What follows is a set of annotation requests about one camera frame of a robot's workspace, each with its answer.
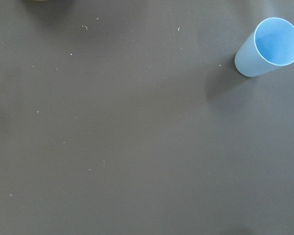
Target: light blue plastic cup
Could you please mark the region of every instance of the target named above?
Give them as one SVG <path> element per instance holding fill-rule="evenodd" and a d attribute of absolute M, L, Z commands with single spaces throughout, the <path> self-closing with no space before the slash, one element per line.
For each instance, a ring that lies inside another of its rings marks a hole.
<path fill-rule="evenodd" d="M 294 26 L 282 18 L 263 20 L 235 55 L 237 70 L 255 77 L 294 62 Z"/>

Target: gray tabletop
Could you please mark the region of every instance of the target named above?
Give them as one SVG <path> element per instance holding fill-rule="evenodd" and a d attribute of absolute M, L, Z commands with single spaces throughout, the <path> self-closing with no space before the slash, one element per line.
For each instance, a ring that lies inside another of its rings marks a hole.
<path fill-rule="evenodd" d="M 0 0 L 0 235 L 294 235 L 294 0 Z"/>

